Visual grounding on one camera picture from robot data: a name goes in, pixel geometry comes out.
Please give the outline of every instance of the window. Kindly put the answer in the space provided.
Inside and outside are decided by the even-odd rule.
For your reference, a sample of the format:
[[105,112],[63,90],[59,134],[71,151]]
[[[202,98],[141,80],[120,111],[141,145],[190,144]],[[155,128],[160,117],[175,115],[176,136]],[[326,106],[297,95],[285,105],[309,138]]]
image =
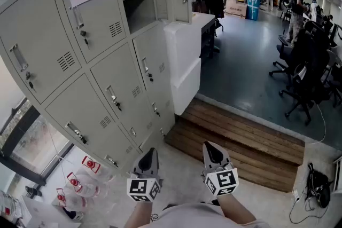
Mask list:
[[25,100],[1,131],[0,171],[4,191],[14,197],[26,194],[25,186],[39,188],[73,144]]

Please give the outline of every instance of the concrete floor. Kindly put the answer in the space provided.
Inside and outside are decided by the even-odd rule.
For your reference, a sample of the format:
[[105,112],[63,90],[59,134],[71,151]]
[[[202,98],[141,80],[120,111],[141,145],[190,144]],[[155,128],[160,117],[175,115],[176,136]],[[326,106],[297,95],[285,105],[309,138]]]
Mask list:
[[[305,148],[304,165],[299,167],[295,188],[299,194],[305,187],[303,178],[307,176],[307,163],[312,162],[315,169],[324,172],[330,180],[334,178],[333,159],[340,156],[337,151],[325,144],[307,145]],[[211,192],[200,176],[204,166],[199,161],[186,154],[162,144],[158,148],[160,170],[159,175],[164,179],[161,193],[153,203],[153,214],[160,215],[168,204],[183,204],[188,202],[207,202],[213,200]],[[85,214],[82,228],[87,227],[123,227],[136,202],[126,195],[126,178],[116,176],[111,182],[112,202],[116,205],[106,214]],[[257,219],[263,219],[274,228],[311,227],[333,228],[342,217],[342,199],[333,195],[327,213],[323,218],[309,218],[301,224],[291,224],[289,213],[294,203],[292,193],[282,193],[259,186],[240,179],[238,189],[234,196],[248,209]],[[291,215],[292,220],[298,222],[308,215],[321,216],[323,209],[316,209],[311,214],[304,210],[304,197],[296,204]],[[317,208],[316,201],[311,201],[311,206]]]
[[[217,30],[215,45],[221,49],[213,59],[205,60],[201,69],[199,93],[229,106],[293,130],[315,140],[324,135],[321,115],[314,106],[310,110],[312,121],[304,125],[305,112],[299,107],[289,118],[284,113],[296,102],[290,96],[279,96],[285,89],[287,76],[268,72],[276,69],[273,61],[279,59],[276,45],[278,35],[287,31],[289,22],[282,22],[279,15],[259,12],[259,20],[244,20],[232,16],[220,19],[224,26]],[[342,106],[333,108],[332,99],[320,103],[327,123],[324,143],[342,150]]]

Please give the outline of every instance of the wooden step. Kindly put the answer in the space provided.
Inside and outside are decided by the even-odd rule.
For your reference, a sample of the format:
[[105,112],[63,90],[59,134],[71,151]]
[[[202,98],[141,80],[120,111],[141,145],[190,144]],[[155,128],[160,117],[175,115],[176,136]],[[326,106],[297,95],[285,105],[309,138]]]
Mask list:
[[278,191],[292,191],[303,162],[304,142],[194,99],[165,142],[203,161],[206,140],[228,151],[240,178]]
[[275,160],[300,166],[304,158],[304,142],[280,134],[223,109],[194,99],[181,116],[202,131],[228,140],[250,151]]

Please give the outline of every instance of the window frame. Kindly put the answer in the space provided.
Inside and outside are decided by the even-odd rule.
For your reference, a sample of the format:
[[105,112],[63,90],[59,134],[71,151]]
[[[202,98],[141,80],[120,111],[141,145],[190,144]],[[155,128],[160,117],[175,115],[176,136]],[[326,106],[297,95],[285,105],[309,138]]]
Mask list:
[[[12,109],[12,114],[1,129],[1,133],[4,132],[6,127],[9,125],[11,120],[13,119],[14,115],[18,112],[18,110],[22,107],[22,105],[27,101],[25,98],[20,105]],[[33,188],[39,189],[41,186],[46,185],[46,179],[51,175],[54,169],[59,164],[59,159],[64,158],[74,144],[68,140],[68,142],[64,145],[64,147],[59,151],[59,153],[50,161],[50,163],[45,167],[41,174],[37,174],[32,170],[24,167],[17,161],[11,158],[11,154],[14,151],[17,144],[20,142],[24,134],[27,130],[31,127],[31,125],[38,119],[41,114],[39,111],[34,107],[31,106],[27,112],[22,116],[22,118],[18,121],[18,123],[13,128],[12,132],[8,136],[7,140],[5,141],[3,147],[0,149],[0,163],[2,163],[7,168],[11,169],[13,172],[17,173],[19,176],[24,177],[32,182],[35,183]],[[34,195],[27,194],[26,196],[32,198]]]

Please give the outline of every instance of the red and white bottle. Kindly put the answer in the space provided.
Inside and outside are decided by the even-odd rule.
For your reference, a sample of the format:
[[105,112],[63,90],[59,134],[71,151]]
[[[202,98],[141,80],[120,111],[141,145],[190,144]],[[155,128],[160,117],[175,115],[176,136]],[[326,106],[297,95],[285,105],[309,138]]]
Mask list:
[[85,197],[75,195],[69,189],[57,188],[57,200],[59,206],[64,207],[68,211],[84,212],[87,210],[88,201]]
[[86,166],[86,171],[92,178],[102,183],[108,183],[114,178],[111,170],[104,165],[92,160],[88,156],[85,156],[82,164]]
[[95,182],[94,184],[85,183],[82,181],[81,177],[82,175],[75,176],[72,172],[67,176],[67,179],[75,190],[75,193],[85,198],[94,198],[98,196],[100,193],[100,186],[96,185]]

